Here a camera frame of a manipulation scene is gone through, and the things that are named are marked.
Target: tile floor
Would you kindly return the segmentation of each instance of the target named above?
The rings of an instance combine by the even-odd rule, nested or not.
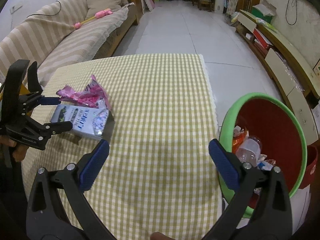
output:
[[[114,56],[145,53],[202,54],[215,97],[218,124],[241,96],[267,93],[282,101],[276,85],[235,28],[222,14],[199,11],[190,2],[159,1],[152,12],[132,26]],[[299,190],[292,198],[293,230],[304,220],[309,190]]]

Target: finger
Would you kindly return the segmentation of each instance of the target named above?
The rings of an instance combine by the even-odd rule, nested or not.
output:
[[[174,239],[170,238],[168,236],[165,236],[164,234],[161,234],[160,232],[155,232],[155,233],[151,234],[150,240],[174,240]]]
[[[29,146],[18,144],[17,148],[13,152],[12,156],[15,159],[16,162],[21,162],[26,157],[26,153]]]
[[[0,144],[7,145],[9,147],[15,147],[17,143],[11,139],[9,139],[8,136],[0,135]]]

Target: yellow checkered tablecloth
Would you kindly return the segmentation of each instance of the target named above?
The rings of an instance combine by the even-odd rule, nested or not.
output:
[[[119,240],[149,239],[159,231],[175,239],[201,239],[221,215],[221,192],[208,153],[216,137],[215,106],[201,55],[110,57],[58,69],[44,95],[66,84],[83,90],[94,74],[114,108],[110,154],[85,196]],[[32,117],[49,122],[54,106]],[[76,163],[97,141],[70,133],[52,136],[46,150],[29,149],[22,163],[27,196],[38,168]],[[80,226],[64,192],[71,223]]]

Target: pink snack wrapper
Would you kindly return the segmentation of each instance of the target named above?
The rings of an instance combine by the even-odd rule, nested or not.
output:
[[[61,97],[60,101],[71,102],[76,106],[98,108],[98,101],[104,99],[106,108],[112,110],[112,107],[108,101],[107,92],[102,86],[100,86],[94,75],[91,75],[91,78],[91,82],[82,92],[76,92],[68,85],[57,91],[56,94]]]

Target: green box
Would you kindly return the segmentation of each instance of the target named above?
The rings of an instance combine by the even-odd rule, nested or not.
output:
[[[255,7],[252,7],[251,13],[256,17],[261,18],[262,20],[265,20],[267,23],[271,23],[271,20],[273,18],[273,16],[263,16],[263,14]]]

